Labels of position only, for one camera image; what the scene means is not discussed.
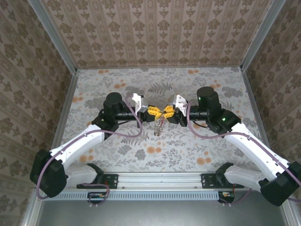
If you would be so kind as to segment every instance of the work surface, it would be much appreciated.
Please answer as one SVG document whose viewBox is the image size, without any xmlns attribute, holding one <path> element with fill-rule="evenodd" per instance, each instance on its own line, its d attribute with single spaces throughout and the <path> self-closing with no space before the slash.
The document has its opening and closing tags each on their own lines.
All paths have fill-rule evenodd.
<svg viewBox="0 0 301 226">
<path fill-rule="evenodd" d="M 259 137 L 246 86 L 238 67 L 227 68 L 150 68 L 79 70 L 63 143 L 83 131 L 103 108 L 110 92 L 123 98 L 138 93 L 150 105 L 164 109 L 172 95 L 180 94 L 197 104 L 196 92 L 211 86 L 219 94 L 222 107 L 233 111 Z M 212 136 L 209 129 L 193 126 L 197 133 Z M 121 125 L 119 133 L 136 134 L 136 122 Z M 224 139 L 203 140 L 189 128 L 166 123 L 157 137 L 154 122 L 143 123 L 137 138 L 113 135 L 80 156 L 76 164 L 93 162 L 109 172 L 177 172 L 215 171 L 225 162 L 256 169 L 254 164 L 234 145 Z"/>
</svg>

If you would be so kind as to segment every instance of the small metal object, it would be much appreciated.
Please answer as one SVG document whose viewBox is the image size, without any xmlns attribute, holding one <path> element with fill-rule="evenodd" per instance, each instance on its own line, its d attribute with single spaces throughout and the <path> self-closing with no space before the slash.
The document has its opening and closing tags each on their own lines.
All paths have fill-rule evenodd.
<svg viewBox="0 0 301 226">
<path fill-rule="evenodd" d="M 161 135 L 164 124 L 165 124 L 165 118 L 163 115 L 161 115 L 158 118 L 158 120 L 155 121 L 155 131 L 154 131 L 155 136 L 159 137 Z"/>
</svg>

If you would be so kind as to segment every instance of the floral wallpaper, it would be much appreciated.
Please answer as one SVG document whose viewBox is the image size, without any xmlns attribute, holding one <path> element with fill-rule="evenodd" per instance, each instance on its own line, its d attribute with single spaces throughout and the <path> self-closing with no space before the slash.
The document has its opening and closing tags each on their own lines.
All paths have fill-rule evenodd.
<svg viewBox="0 0 301 226">
<path fill-rule="evenodd" d="M 219 94 L 222 106 L 236 113 L 259 136 L 238 67 L 78 70 L 77 74 L 79 80 L 63 143 L 91 123 L 110 92 L 119 92 L 123 97 L 136 92 L 144 95 L 150 105 L 164 109 L 176 93 L 197 104 L 196 92 L 202 86 L 213 87 Z M 189 128 L 167 122 L 157 137 L 154 135 L 154 124 L 144 122 L 143 133 L 137 138 L 112 135 L 80 156 L 76 164 L 93 162 L 107 172 L 192 172 L 215 171 L 230 161 L 256 169 L 238 148 L 224 139 L 202 140 L 193 135 Z M 214 134 L 196 125 L 193 128 L 202 135 Z M 118 132 L 135 134 L 138 130 L 136 122 L 132 121 L 120 125 Z"/>
<path fill-rule="evenodd" d="M 301 162 L 301 1 L 286 1 L 247 75 L 271 147 Z"/>
<path fill-rule="evenodd" d="M 35 153 L 49 150 L 71 75 L 26 0 L 0 1 L 0 225 L 21 222 Z"/>
<path fill-rule="evenodd" d="M 272 0 L 42 0 L 78 68 L 239 65 Z"/>
</svg>

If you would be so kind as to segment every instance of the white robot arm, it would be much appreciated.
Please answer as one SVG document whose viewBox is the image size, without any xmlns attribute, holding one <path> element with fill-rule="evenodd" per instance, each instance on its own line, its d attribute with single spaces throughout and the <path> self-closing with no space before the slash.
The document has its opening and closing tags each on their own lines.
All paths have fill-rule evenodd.
<svg viewBox="0 0 301 226">
<path fill-rule="evenodd" d="M 240 184 L 259 191 L 270 203 L 280 206 L 300 186 L 301 165 L 298 162 L 290 163 L 274 153 L 256 138 L 233 112 L 222 109 L 218 94 L 213 88 L 202 87 L 197 91 L 197 96 L 198 106 L 190 106 L 179 95 L 174 98 L 173 105 L 178 109 L 174 114 L 178 119 L 176 122 L 182 126 L 188 125 L 200 138 L 224 137 L 260 169 L 253 171 L 226 163 L 216 171 L 217 180 L 223 180 L 222 174 L 231 184 Z M 208 128 L 219 135 L 200 136 L 190 123 L 187 123 L 189 120 L 205 120 Z"/>
<path fill-rule="evenodd" d="M 84 167 L 71 166 L 71 164 L 89 148 L 114 134 L 119 127 L 118 121 L 139 120 L 139 126 L 141 121 L 154 121 L 154 116 L 145 112 L 148 106 L 143 96 L 134 94 L 132 99 L 135 101 L 134 110 L 122 101 L 119 93 L 110 93 L 103 103 L 104 109 L 83 132 L 64 145 L 49 152 L 40 150 L 36 154 L 30 174 L 31 181 L 48 197 L 54 197 L 65 187 L 90 184 L 102 178 L 99 174 L 103 174 L 103 171 L 93 164 Z"/>
</svg>

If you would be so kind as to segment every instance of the wire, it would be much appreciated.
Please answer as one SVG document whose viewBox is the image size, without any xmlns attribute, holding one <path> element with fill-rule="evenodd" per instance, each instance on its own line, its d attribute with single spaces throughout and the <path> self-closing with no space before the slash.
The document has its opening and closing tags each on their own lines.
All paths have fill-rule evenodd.
<svg viewBox="0 0 301 226">
<path fill-rule="evenodd" d="M 232 203 L 229 203 L 229 202 L 227 202 L 226 200 L 224 200 L 222 198 L 220 198 L 220 200 L 222 200 L 223 202 L 225 202 L 225 204 L 228 204 L 229 206 L 230 205 L 234 205 L 234 204 L 238 204 L 241 201 L 243 201 L 250 194 L 251 191 L 252 191 L 252 189 L 250 188 L 249 191 L 241 199 L 239 199 L 239 200 L 237 200 L 235 202 L 232 202 Z"/>
<path fill-rule="evenodd" d="M 130 109 L 131 113 L 134 115 L 135 119 L 137 120 L 138 124 L 139 124 L 139 128 L 140 128 L 140 131 L 138 134 L 136 135 L 127 135 L 127 134 L 122 134 L 122 133 L 117 133 L 117 132 L 113 132 L 113 131 L 109 131 L 109 130 L 102 130 L 102 129 L 95 129 L 95 130 L 92 130 L 92 131 L 89 131 L 81 136 L 79 136 L 78 138 L 72 140 L 69 144 L 67 144 L 65 147 L 63 147 L 59 152 L 57 152 L 54 156 L 52 156 L 47 162 L 46 164 L 44 165 L 43 169 L 41 170 L 41 173 L 39 175 L 39 178 L 38 178 L 38 182 L 37 182 L 37 186 L 36 186 L 36 194 L 37 194 L 37 197 L 41 200 L 43 199 L 46 199 L 48 198 L 48 196 L 44 196 L 42 197 L 40 195 L 40 185 L 41 185 L 41 181 L 42 181 L 42 177 L 47 169 L 47 167 L 49 166 L 49 164 L 53 161 L 53 159 L 55 159 L 58 155 L 62 154 L 68 147 L 70 147 L 71 145 L 73 145 L 74 143 L 76 143 L 77 141 L 79 141 L 80 139 L 86 137 L 87 135 L 90 135 L 90 134 L 93 134 L 93 133 L 99 133 L 99 132 L 102 132 L 102 133 L 110 133 L 110 134 L 115 134 L 115 135 L 119 135 L 119 136 L 122 136 L 122 137 L 127 137 L 127 138 L 135 138 L 135 137 L 138 137 L 142 134 L 143 132 L 143 129 L 142 129 L 142 123 L 141 121 L 139 120 L 138 116 L 135 114 L 135 112 L 133 111 L 131 105 L 129 104 L 128 102 L 128 98 L 130 97 L 127 97 L 125 99 L 125 103 L 127 105 L 127 107 Z"/>
<path fill-rule="evenodd" d="M 199 127 L 202 127 L 202 128 L 208 128 L 207 126 L 202 126 L 202 125 L 196 123 L 195 121 L 192 121 L 192 122 L 193 122 L 194 124 L 196 124 L 197 126 L 199 126 Z"/>
<path fill-rule="evenodd" d="M 107 198 L 109 197 L 109 195 L 110 195 L 110 187 L 107 186 L 107 185 L 104 185 L 104 184 L 81 184 L 81 185 L 83 185 L 83 186 L 101 186 L 101 187 L 105 187 L 105 188 L 107 189 L 107 194 L 106 194 L 106 196 L 105 196 L 105 197 L 103 198 L 103 200 L 102 200 L 100 203 L 98 203 L 97 205 L 103 204 L 104 201 L 106 201 L 106 199 L 107 199 Z M 91 193 L 91 194 L 90 194 L 89 199 L 88 199 L 88 202 L 89 202 L 90 205 L 92 205 L 91 198 L 92 198 L 94 195 L 96 195 L 96 194 L 99 194 L 99 193 L 95 192 L 95 193 Z"/>
<path fill-rule="evenodd" d="M 123 121 L 123 122 L 121 122 L 121 123 L 118 123 L 118 125 L 120 126 L 120 125 L 126 124 L 126 123 L 128 123 L 128 122 L 130 122 L 130 121 Z"/>
<path fill-rule="evenodd" d="M 289 201 L 301 203 L 301 199 L 287 198 Z"/>
<path fill-rule="evenodd" d="M 261 145 L 260 142 L 255 140 L 253 137 L 251 137 L 245 133 L 239 133 L 239 132 L 224 133 L 224 134 L 219 134 L 219 135 L 211 136 L 211 137 L 205 137 L 205 136 L 199 135 L 197 132 L 195 132 L 193 130 L 193 128 L 190 124 L 190 117 L 189 117 L 190 108 L 191 108 L 191 102 L 188 102 L 188 107 L 187 107 L 187 122 L 188 123 L 187 124 L 188 124 L 189 129 L 191 130 L 191 132 L 194 135 L 196 135 L 197 137 L 202 138 L 202 139 L 214 139 L 214 138 L 219 138 L 219 137 L 224 137 L 224 136 L 229 136 L 229 135 L 240 135 L 240 136 L 246 137 L 249 140 L 252 140 L 257 146 L 259 146 L 273 161 L 277 162 L 277 164 L 279 166 L 281 166 L 294 179 L 294 181 L 297 182 L 297 184 L 299 186 L 301 186 L 301 181 L 298 180 L 297 177 L 288 168 L 285 167 L 285 165 L 283 165 L 281 162 L 279 162 L 278 159 L 273 154 L 271 154 L 264 146 Z"/>
</svg>

